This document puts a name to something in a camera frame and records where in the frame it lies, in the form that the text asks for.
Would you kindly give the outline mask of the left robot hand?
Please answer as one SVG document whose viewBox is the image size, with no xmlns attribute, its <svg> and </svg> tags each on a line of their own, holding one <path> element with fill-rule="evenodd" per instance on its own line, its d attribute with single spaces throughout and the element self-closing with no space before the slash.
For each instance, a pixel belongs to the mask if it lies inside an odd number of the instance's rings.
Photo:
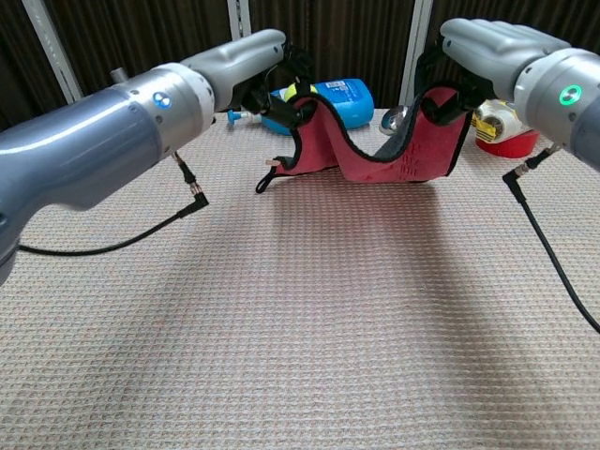
<svg viewBox="0 0 600 450">
<path fill-rule="evenodd" d="M 265 29 L 197 53 L 181 64 L 210 83 L 217 112 L 243 108 L 286 128 L 297 129 L 310 121 L 316 111 L 314 103 L 295 107 L 276 98 L 268 89 L 268 76 L 276 68 L 292 75 L 298 84 L 298 94 L 310 92 L 313 78 L 309 55 L 277 29 Z"/>
</svg>

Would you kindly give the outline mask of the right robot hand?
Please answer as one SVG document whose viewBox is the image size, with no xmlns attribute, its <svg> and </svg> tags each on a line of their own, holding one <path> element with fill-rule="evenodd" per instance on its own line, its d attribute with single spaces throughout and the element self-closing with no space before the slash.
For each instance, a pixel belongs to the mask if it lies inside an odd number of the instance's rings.
<svg viewBox="0 0 600 450">
<path fill-rule="evenodd" d="M 447 126 L 490 99 L 513 100 L 521 72 L 532 62 L 571 45 L 530 26 L 484 19 L 444 22 L 434 44 L 419 56 L 414 93 L 427 120 Z M 426 77 L 444 58 L 461 67 L 456 93 L 444 104 L 425 98 Z"/>
</svg>

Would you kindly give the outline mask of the red fabric with black trim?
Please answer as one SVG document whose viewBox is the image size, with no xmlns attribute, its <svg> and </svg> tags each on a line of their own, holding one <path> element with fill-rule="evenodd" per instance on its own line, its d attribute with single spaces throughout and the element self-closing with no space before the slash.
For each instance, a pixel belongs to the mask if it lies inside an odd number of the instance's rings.
<svg viewBox="0 0 600 450">
<path fill-rule="evenodd" d="M 310 93 L 292 98 L 297 107 L 314 106 L 311 120 L 292 132 L 291 157 L 274 157 L 276 165 L 255 187 L 260 194 L 279 177 L 318 173 L 338 168 L 351 182 L 420 183 L 449 175 L 458 162 L 471 126 L 472 115 L 438 126 L 422 112 L 425 100 L 440 106 L 458 93 L 455 82 L 435 82 L 419 93 L 400 126 L 375 154 L 359 148 L 348 134 L 341 116 L 325 97 Z"/>
</svg>

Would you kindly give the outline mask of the yellow tennis ball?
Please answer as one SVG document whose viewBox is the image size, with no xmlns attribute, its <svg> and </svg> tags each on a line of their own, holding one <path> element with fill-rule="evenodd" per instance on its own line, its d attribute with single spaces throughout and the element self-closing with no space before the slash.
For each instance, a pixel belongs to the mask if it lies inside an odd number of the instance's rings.
<svg viewBox="0 0 600 450">
<path fill-rule="evenodd" d="M 285 92 L 283 93 L 283 100 L 289 101 L 291 98 L 298 95 L 299 93 L 306 92 L 317 93 L 318 90 L 313 84 L 311 84 L 310 86 L 306 86 L 298 82 L 292 83 L 286 88 Z"/>
</svg>

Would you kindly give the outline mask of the yellow white snack package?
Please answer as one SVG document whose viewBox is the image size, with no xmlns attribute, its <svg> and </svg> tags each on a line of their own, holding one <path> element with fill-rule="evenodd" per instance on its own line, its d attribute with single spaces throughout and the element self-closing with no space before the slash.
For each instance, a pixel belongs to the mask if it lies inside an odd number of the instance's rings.
<svg viewBox="0 0 600 450">
<path fill-rule="evenodd" d="M 473 112 L 472 126 L 485 143 L 501 143 L 524 130 L 512 104 L 498 99 L 486 100 Z"/>
</svg>

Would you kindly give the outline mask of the red plastic bowl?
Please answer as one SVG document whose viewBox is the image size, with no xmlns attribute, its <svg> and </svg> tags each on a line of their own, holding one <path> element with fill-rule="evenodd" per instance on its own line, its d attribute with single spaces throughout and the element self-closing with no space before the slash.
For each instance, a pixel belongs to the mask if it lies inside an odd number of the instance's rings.
<svg viewBox="0 0 600 450">
<path fill-rule="evenodd" d="M 529 130 L 503 142 L 485 142 L 476 138 L 475 143 L 480 149 L 492 156 L 517 159 L 529 156 L 539 137 L 540 133 L 538 131 Z"/>
</svg>

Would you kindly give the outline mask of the blue pump bottle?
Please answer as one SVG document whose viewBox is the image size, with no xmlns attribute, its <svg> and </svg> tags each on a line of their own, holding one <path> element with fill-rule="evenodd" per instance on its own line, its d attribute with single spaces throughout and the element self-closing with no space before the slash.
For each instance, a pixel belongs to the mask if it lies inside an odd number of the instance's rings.
<svg viewBox="0 0 600 450">
<path fill-rule="evenodd" d="M 374 114 L 374 101 L 365 83 L 360 79 L 340 79 L 317 82 L 310 86 L 313 93 L 327 99 L 336 109 L 346 129 L 362 128 L 370 123 Z M 260 114 L 247 111 L 227 111 L 229 127 L 236 123 L 260 124 L 268 130 L 283 136 L 291 132 Z"/>
</svg>

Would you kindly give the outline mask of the metal ladle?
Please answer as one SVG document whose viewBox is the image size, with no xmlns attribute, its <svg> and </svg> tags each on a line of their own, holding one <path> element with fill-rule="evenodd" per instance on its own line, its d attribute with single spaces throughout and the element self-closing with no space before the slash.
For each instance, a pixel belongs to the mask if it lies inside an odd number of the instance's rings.
<svg viewBox="0 0 600 450">
<path fill-rule="evenodd" d="M 397 134 L 407 115 L 407 111 L 408 107 L 405 105 L 397 105 L 389 109 L 382 117 L 379 124 L 379 131 L 387 136 Z"/>
</svg>

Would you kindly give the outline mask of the grey metal partition post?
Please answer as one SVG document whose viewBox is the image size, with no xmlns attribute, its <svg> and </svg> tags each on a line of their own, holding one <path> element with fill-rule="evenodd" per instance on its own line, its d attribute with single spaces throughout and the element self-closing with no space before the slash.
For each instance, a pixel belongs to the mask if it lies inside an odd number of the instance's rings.
<svg viewBox="0 0 600 450">
<path fill-rule="evenodd" d="M 248 37 L 251 33 L 249 0 L 226 0 L 232 40 Z"/>
<path fill-rule="evenodd" d="M 83 90 L 44 0 L 21 2 L 66 102 L 70 104 L 84 98 Z"/>
<path fill-rule="evenodd" d="M 426 47 L 432 5 L 433 0 L 414 0 L 411 28 L 398 99 L 398 104 L 402 106 L 409 106 L 413 102 L 415 71 L 418 58 Z"/>
</svg>

